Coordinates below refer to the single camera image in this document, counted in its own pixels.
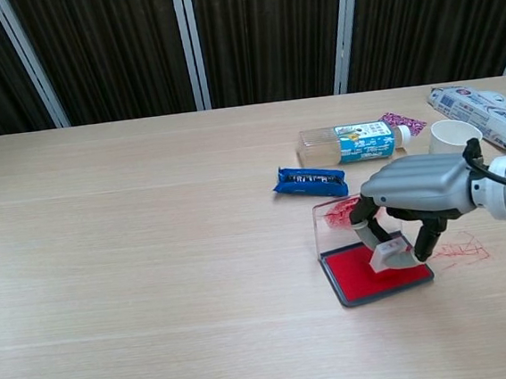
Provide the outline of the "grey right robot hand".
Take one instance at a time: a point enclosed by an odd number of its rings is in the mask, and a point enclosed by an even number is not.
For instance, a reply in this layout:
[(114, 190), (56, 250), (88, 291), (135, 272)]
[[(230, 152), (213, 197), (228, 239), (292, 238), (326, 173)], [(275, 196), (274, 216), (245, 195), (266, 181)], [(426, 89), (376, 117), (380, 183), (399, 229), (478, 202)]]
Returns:
[(421, 154), (386, 164), (361, 185), (349, 220), (365, 246), (373, 251), (392, 241), (377, 221), (381, 208), (392, 218), (419, 221), (417, 239), (403, 251), (381, 257), (391, 269), (415, 268), (433, 253), (450, 219), (476, 209), (471, 197), (471, 170), (460, 154)]

